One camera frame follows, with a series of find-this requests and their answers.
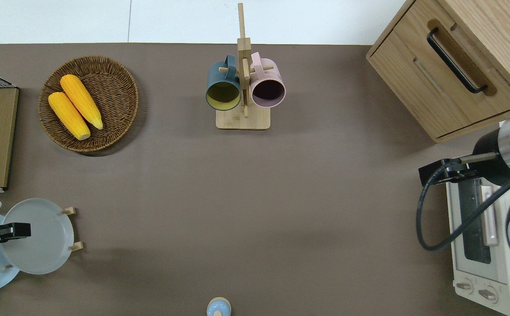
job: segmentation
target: brown tabletop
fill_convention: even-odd
[[[469,154],[485,129],[433,144],[365,60],[369,46],[253,45],[287,96],[266,131],[219,130],[204,99],[227,44],[0,45],[21,88],[5,214],[27,198],[75,206],[84,250],[0,289],[0,315],[488,315],[455,294],[449,250],[415,237],[417,168]],[[103,156],[67,151],[38,117],[42,85],[75,57],[117,60],[140,112]],[[424,227],[449,232],[444,186]]]

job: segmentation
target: woven basket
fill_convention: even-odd
[[[77,140],[48,104],[50,94],[62,91],[60,78],[66,74],[81,79],[101,113],[103,129],[86,122],[91,132],[86,140]],[[44,131],[56,144],[75,152],[95,152],[116,143],[132,126],[137,110],[138,88],[134,77],[124,66],[103,56],[70,60],[48,78],[39,98],[39,117]]]

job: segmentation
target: wooden cabinet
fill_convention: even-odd
[[[367,59],[435,142],[506,120],[510,0],[408,0]]]

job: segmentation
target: white wall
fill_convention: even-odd
[[[404,0],[243,0],[266,44],[372,44]],[[232,0],[0,0],[0,43],[235,43]]]

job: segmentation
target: oven knob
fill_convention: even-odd
[[[484,290],[478,290],[480,296],[486,298],[489,302],[495,304],[499,301],[499,296],[497,295],[497,290],[492,286],[487,286]]]
[[[456,288],[461,288],[461,290],[464,290],[469,294],[473,293],[473,284],[471,280],[469,280],[468,278],[463,279],[461,282],[457,282],[456,280],[454,280],[453,286],[455,286]]]

